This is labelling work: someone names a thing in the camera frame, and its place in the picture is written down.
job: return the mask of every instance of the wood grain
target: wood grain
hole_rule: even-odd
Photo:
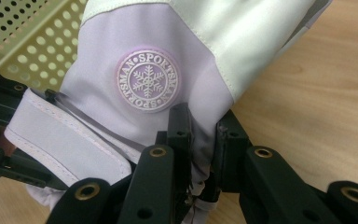
[[[254,144],[276,149],[312,186],[358,182],[358,0],[335,0],[232,109]],[[0,179],[0,223],[47,216],[22,184]],[[208,221],[243,222],[238,194],[223,194]]]

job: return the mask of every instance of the yellow basket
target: yellow basket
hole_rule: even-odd
[[[0,0],[0,74],[57,90],[77,57],[87,0]]]

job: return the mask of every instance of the plastic basket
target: plastic basket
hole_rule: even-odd
[[[0,74],[57,90],[77,57],[87,0],[0,0]]]

